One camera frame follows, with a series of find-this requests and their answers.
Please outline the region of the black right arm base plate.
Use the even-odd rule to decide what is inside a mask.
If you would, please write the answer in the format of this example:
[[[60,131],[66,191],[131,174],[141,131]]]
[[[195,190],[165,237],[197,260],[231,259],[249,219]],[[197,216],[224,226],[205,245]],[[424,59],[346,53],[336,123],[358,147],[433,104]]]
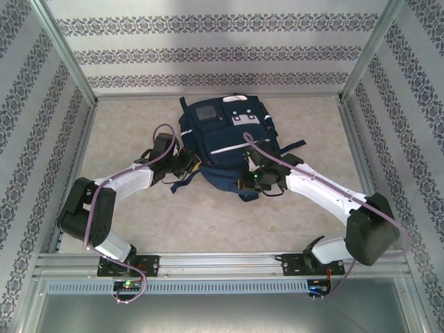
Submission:
[[[276,255],[274,259],[281,263],[284,276],[318,276],[327,275],[344,275],[344,265],[339,261],[329,264],[322,264],[313,255],[303,253],[284,253]]]

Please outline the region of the aluminium frame post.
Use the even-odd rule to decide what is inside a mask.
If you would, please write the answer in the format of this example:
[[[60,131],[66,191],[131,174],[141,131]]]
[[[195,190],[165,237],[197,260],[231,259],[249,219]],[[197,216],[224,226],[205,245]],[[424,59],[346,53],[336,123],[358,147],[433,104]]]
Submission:
[[[362,49],[360,56],[357,59],[350,75],[341,92],[339,93],[339,101],[345,104],[350,98],[358,85],[359,80],[363,76],[368,64],[375,55],[378,47],[380,46],[385,34],[387,33],[389,27],[396,18],[399,10],[405,0],[388,0],[386,6],[384,7],[379,19],[377,20],[373,31],[371,32],[367,42]]]
[[[76,85],[82,92],[89,106],[96,106],[97,97],[84,74],[74,52],[71,50],[69,43],[63,35],[55,17],[51,13],[50,8],[45,0],[27,0],[35,11],[42,24],[43,29],[50,37],[58,55],[67,66],[69,73],[73,77]]]

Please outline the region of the grey metal panel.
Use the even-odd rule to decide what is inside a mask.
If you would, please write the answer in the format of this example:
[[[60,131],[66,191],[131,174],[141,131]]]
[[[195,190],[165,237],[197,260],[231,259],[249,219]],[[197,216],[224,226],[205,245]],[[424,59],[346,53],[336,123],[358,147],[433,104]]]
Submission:
[[[350,279],[301,293],[150,294],[130,305],[45,282],[19,333],[432,333],[404,278]]]

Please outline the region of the navy blue backpack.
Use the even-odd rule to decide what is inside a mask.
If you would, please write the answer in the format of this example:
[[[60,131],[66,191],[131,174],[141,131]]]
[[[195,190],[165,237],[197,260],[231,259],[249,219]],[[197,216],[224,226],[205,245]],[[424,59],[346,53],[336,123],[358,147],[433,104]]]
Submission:
[[[198,171],[175,182],[171,192],[187,186],[198,173],[218,190],[237,194],[244,202],[261,194],[238,188],[241,171],[247,166],[243,154],[252,147],[271,159],[282,160],[293,149],[306,144],[300,140],[280,147],[272,117],[257,96],[234,94],[188,104],[180,98],[183,114],[179,118],[183,147],[201,159]]]

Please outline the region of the aluminium side rail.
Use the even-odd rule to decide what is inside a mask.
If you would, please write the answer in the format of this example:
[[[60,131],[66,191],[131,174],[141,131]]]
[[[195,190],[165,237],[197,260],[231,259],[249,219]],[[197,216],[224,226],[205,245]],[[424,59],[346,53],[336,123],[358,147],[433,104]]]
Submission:
[[[339,104],[339,112],[344,125],[345,134],[352,152],[352,158],[358,173],[364,197],[361,202],[393,217],[388,200],[377,193],[370,179],[370,171],[364,158],[364,150],[359,142],[357,130],[352,123],[349,109]],[[388,249],[397,242],[400,231],[392,223],[386,221],[374,211],[358,205],[351,210],[346,227],[345,243],[351,247],[354,254],[388,255]]]
[[[67,200],[69,195],[69,191],[74,183],[74,181],[79,177],[80,171],[82,169],[83,160],[85,158],[87,145],[89,141],[89,137],[91,135],[91,131],[94,125],[94,119],[96,116],[96,112],[98,109],[99,103],[96,103],[94,107],[92,107],[89,111],[88,117],[85,120],[83,130],[80,136],[80,141],[78,142],[76,154],[74,156],[74,161],[72,162],[71,172],[69,174],[69,178],[66,183],[65,190],[63,192],[62,201],[59,205],[58,213],[55,217],[54,225],[51,228],[51,232],[49,234],[49,240],[46,243],[46,246],[42,249],[43,253],[56,253],[59,249],[59,239],[61,235],[60,228],[57,226],[58,215],[61,213],[62,208]]]

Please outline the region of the aluminium mounting rail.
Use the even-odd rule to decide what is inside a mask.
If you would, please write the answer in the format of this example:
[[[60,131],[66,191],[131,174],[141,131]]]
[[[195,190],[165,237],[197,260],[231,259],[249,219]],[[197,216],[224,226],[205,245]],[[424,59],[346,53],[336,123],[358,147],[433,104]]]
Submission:
[[[272,252],[256,253],[160,253],[155,269],[161,280],[283,279],[283,264]],[[91,253],[41,254],[33,278],[95,278],[99,256]],[[410,277],[406,257],[382,258],[372,266],[355,264],[350,278]]]

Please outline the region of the left controller board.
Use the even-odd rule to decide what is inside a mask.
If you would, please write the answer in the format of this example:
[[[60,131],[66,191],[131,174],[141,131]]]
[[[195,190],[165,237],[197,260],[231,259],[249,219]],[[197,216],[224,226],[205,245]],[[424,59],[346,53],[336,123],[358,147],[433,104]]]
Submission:
[[[139,280],[126,280],[126,281],[116,281],[113,284],[114,292],[136,292],[140,291],[142,282]]]

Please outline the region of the right controller board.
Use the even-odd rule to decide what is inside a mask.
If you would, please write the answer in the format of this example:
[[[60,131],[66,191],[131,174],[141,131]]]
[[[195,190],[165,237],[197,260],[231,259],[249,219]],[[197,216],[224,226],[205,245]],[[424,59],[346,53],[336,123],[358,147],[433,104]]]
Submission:
[[[331,286],[329,285],[311,285],[309,286],[309,296],[312,298],[326,299],[331,294]]]

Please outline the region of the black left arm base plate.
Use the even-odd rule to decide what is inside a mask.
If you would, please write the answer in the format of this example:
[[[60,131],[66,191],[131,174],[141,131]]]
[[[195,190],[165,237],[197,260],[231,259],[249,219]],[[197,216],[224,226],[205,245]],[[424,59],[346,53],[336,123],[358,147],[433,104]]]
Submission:
[[[132,265],[139,270],[143,271],[146,277],[156,278],[158,274],[158,269],[160,266],[160,257],[157,255],[135,255],[127,264]],[[141,275],[137,271],[130,268],[122,266],[120,264],[115,264],[107,259],[100,258],[99,265],[97,269],[98,277],[131,277],[140,278]]]

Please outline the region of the controller board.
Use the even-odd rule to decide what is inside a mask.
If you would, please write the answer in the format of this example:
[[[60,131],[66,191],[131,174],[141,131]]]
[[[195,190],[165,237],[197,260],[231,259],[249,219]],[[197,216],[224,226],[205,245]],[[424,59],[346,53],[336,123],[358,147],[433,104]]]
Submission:
[[[136,292],[140,291],[142,282],[139,280],[126,280],[126,281],[116,281],[113,284],[114,292]]]
[[[309,286],[309,296],[312,298],[326,299],[331,294],[331,286],[329,285],[311,285]]]

